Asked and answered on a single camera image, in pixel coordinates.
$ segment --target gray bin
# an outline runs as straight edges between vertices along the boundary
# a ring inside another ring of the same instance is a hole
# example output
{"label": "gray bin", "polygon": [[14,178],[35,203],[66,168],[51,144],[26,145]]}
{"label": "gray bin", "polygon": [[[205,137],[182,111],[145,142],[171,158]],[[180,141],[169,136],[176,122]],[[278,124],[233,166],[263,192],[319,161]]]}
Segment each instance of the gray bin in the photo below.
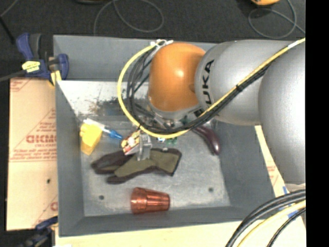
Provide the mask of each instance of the gray bin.
{"label": "gray bin", "polygon": [[[221,141],[219,156],[210,153],[201,137],[188,132],[171,145],[182,152],[173,177],[150,173],[121,185],[109,185],[105,175],[93,172],[90,163],[118,151],[119,142],[103,136],[90,156],[83,154],[81,120],[90,117],[122,135],[134,129],[116,102],[115,81],[127,59],[148,42],[54,36],[54,53],[68,54],[70,62],[70,77],[56,86],[60,236],[242,220],[274,197],[254,127],[218,121],[208,126]],[[213,46],[194,44],[205,50]],[[152,142],[154,147],[164,146],[154,139]],[[137,186],[168,193],[170,209],[133,215],[129,200]]]}

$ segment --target yellow plastic block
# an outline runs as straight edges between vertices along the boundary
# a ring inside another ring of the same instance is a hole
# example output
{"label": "yellow plastic block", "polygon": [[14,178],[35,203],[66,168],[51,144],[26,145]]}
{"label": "yellow plastic block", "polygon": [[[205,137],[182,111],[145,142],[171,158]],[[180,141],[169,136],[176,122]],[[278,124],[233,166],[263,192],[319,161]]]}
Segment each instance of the yellow plastic block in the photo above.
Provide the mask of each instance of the yellow plastic block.
{"label": "yellow plastic block", "polygon": [[87,125],[84,123],[80,128],[81,151],[90,155],[101,139],[102,132],[102,129],[97,125]]}

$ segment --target yellow tag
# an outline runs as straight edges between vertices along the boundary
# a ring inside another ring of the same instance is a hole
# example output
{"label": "yellow tag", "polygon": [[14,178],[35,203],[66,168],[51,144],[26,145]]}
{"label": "yellow tag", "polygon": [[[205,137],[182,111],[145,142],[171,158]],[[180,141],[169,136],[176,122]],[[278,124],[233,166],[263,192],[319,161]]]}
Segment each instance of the yellow tag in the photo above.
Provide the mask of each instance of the yellow tag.
{"label": "yellow tag", "polygon": [[22,69],[26,70],[28,73],[34,72],[39,69],[40,62],[39,61],[27,61],[22,65]]}

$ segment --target blue handle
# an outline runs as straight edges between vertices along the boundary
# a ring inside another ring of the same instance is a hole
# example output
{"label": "blue handle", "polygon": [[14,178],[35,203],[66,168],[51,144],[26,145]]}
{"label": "blue handle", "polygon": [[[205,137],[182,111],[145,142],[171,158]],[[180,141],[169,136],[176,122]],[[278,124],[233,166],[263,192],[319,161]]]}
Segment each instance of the blue handle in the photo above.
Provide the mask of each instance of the blue handle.
{"label": "blue handle", "polygon": [[57,59],[60,64],[61,77],[63,80],[65,80],[67,77],[67,74],[68,74],[68,70],[69,70],[68,56],[67,56],[67,54],[59,54],[57,56]]}
{"label": "blue handle", "polygon": [[29,43],[30,34],[23,33],[16,39],[16,46],[21,54],[23,54],[25,60],[31,60],[34,58],[33,51]]}

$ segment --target blue clamp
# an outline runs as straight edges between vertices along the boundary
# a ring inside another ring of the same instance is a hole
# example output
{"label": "blue clamp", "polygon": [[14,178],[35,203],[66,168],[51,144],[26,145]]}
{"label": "blue clamp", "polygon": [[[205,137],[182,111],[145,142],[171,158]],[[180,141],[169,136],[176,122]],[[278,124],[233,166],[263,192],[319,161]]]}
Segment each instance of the blue clamp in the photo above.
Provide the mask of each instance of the blue clamp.
{"label": "blue clamp", "polygon": [[26,63],[28,61],[35,61],[38,63],[32,70],[24,70],[25,77],[41,77],[52,82],[51,74],[55,72],[55,70],[49,70],[48,66],[57,64],[59,66],[58,70],[61,78],[66,79],[69,70],[67,54],[59,54],[54,60],[46,63],[47,60],[39,57],[40,37],[41,34],[30,35],[29,33],[23,33],[16,39],[16,46],[19,52],[24,56]]}
{"label": "blue clamp", "polygon": [[51,233],[53,232],[53,230],[50,228],[50,226],[56,223],[58,223],[58,216],[52,217],[48,220],[39,223],[35,227],[37,233],[32,235],[26,241],[19,243],[15,247],[40,247],[44,242],[49,239],[49,237],[51,237]]}

